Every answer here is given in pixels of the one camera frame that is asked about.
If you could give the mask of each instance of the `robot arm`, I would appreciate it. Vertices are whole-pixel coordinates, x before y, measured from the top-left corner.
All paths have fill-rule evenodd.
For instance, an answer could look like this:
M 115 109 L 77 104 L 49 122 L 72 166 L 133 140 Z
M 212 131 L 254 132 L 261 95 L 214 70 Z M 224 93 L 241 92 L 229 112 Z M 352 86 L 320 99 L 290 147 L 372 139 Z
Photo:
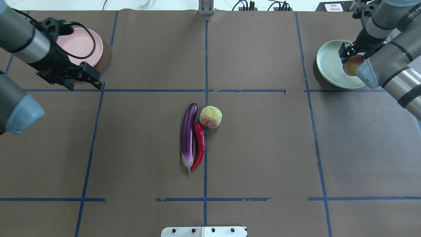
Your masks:
M 370 88 L 383 87 L 403 108 L 421 120 L 421 75 L 408 64 L 421 54 L 421 0 L 384 0 L 355 42 L 339 50 L 342 62 L 365 52 L 357 76 Z M 382 42 L 397 28 L 393 41 Z
M 86 62 L 80 65 L 71 63 L 68 53 L 56 44 L 59 35 L 73 33 L 72 25 L 80 24 L 54 18 L 47 18 L 41 23 L 32 20 L 30 24 L 4 0 L 0 0 L 1 48 L 36 69 L 37 75 L 50 84 L 56 83 L 73 90 L 74 84 L 69 79 L 74 79 L 100 89 L 100 73 Z M 43 115 L 40 105 L 0 71 L 0 134 L 6 131 L 22 133 Z

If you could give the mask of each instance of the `eggplant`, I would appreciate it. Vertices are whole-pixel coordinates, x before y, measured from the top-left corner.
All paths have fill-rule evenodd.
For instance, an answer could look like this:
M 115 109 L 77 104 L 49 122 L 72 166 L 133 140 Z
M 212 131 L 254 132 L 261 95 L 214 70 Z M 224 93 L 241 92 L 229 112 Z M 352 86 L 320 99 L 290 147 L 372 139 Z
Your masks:
M 187 173 L 191 174 L 191 167 L 194 161 L 194 125 L 197 115 L 197 104 L 192 103 L 184 114 L 183 123 L 181 125 L 181 161 L 187 170 Z

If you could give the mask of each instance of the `red chili pepper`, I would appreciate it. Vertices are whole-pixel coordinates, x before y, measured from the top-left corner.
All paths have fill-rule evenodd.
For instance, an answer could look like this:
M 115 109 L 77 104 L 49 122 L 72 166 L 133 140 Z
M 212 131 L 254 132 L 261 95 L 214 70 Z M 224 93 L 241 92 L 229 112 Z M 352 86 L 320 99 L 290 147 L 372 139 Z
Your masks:
M 193 162 L 193 166 L 191 167 L 192 171 L 196 169 L 197 166 L 199 166 L 200 162 L 203 159 L 203 156 L 205 155 L 205 131 L 203 129 L 203 125 L 200 122 L 195 123 L 195 135 L 196 135 L 197 153 L 196 153 L 196 159 Z

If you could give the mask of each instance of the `blue tape line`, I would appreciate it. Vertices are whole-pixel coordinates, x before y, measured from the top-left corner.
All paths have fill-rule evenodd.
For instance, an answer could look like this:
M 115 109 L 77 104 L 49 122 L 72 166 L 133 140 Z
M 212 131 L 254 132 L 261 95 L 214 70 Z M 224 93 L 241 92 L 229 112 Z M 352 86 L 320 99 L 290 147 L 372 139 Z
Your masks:
M 0 202 L 80 202 L 81 198 L 0 197 Z M 85 198 L 85 202 L 105 202 L 105 198 Z
M 105 92 L 205 92 L 202 89 L 176 90 L 176 89 L 109 89 Z
M 322 197 L 309 197 L 308 201 L 323 201 Z M 421 197 L 327 197 L 327 201 L 378 201 L 378 200 L 421 200 Z
M 205 106 L 208 105 L 208 22 L 205 22 Z
M 80 202 L 79 215 L 77 216 L 75 237 L 78 237 L 79 236 L 80 221 L 82 220 L 82 212 L 83 212 L 83 205 L 84 205 L 84 203 L 85 202 L 83 202 L 83 201 Z
M 25 89 L 26 92 L 102 92 L 97 89 L 80 89 L 70 91 L 68 89 Z M 177 90 L 177 89 L 107 89 L 104 92 L 205 92 L 203 89 Z
M 117 19 L 118 19 L 118 11 L 115 11 L 114 27 L 112 29 L 111 43 L 109 44 L 111 47 L 112 47 L 112 44 L 114 43 L 114 35 L 115 35 L 115 28 L 117 27 Z
M 323 178 L 322 161 L 320 159 L 319 143 L 317 141 L 316 124 L 314 123 L 313 108 L 312 108 L 312 102 L 311 102 L 310 91 L 309 91 L 309 82 L 308 82 L 308 78 L 307 78 L 306 68 L 304 66 L 303 43 L 301 41 L 300 25 L 299 25 L 299 22 L 298 22 L 298 13 L 297 12 L 295 12 L 295 20 L 296 20 L 296 25 L 297 25 L 298 40 L 299 40 L 299 43 L 300 43 L 301 62 L 302 62 L 302 65 L 303 65 L 304 77 L 306 79 L 307 99 L 309 101 L 310 117 L 311 117 L 311 120 L 312 120 L 312 127 L 313 127 L 313 136 L 314 136 L 314 141 L 316 142 L 317 160 L 319 162 L 320 183 L 322 185 L 322 193 L 323 193 L 323 199 L 324 199 L 323 202 L 324 202 L 324 205 L 325 205 L 326 224 L 328 226 L 329 237 L 332 237 L 332 228 L 330 226 L 329 208 L 328 208 L 328 202 L 326 200 L 325 180 Z
M 209 197 L 209 202 L 266 202 L 270 197 Z
M 157 202 L 203 202 L 201 197 L 170 197 L 170 198 L 155 198 Z M 270 197 L 208 197 L 207 202 L 265 202 Z
M 10 64 L 12 64 L 12 60 L 13 60 L 13 54 L 10 55 L 9 63 L 7 64 L 6 71 L 4 72 L 4 74 L 7 74 L 9 72 L 9 68 L 10 68 Z
M 340 92 L 387 92 L 385 90 L 305 90 L 304 92 L 334 92 L 334 93 L 340 93 Z
M 220 90 L 218 92 L 283 92 L 286 93 L 286 90 Z
M 99 114 L 101 113 L 102 99 L 104 98 L 104 89 L 105 89 L 105 83 L 102 85 L 101 98 L 99 99 L 99 105 L 98 105 L 98 113 L 96 114 L 95 129 L 93 130 L 91 151 L 89 153 L 88 167 L 86 168 L 85 183 L 83 184 L 82 201 L 80 202 L 80 207 L 79 207 L 79 216 L 77 218 L 77 223 L 76 223 L 75 237 L 79 235 L 80 221 L 82 220 L 83 204 L 84 204 L 84 200 L 86 196 L 86 188 L 88 187 L 89 173 L 91 171 L 93 146 L 95 144 L 96 132 L 98 131 L 98 121 L 99 121 Z
M 155 198 L 157 202 L 203 202 L 201 197 L 170 197 L 170 198 Z
M 205 106 L 208 105 L 208 23 L 205 21 Z M 205 155 L 203 160 L 203 226 L 208 225 L 208 128 L 205 128 Z
M 70 91 L 68 89 L 24 89 L 26 92 L 101 92 L 101 90 L 73 90 Z

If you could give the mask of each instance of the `green plate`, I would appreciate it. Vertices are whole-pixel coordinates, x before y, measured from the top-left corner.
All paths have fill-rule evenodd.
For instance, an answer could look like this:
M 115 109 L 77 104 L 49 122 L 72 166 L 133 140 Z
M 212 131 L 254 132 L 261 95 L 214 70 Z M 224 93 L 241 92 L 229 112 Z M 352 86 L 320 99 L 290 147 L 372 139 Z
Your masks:
M 325 43 L 317 52 L 317 68 L 322 76 L 332 85 L 343 89 L 363 87 L 364 82 L 357 76 L 349 76 L 342 69 L 338 51 L 347 40 L 333 40 Z

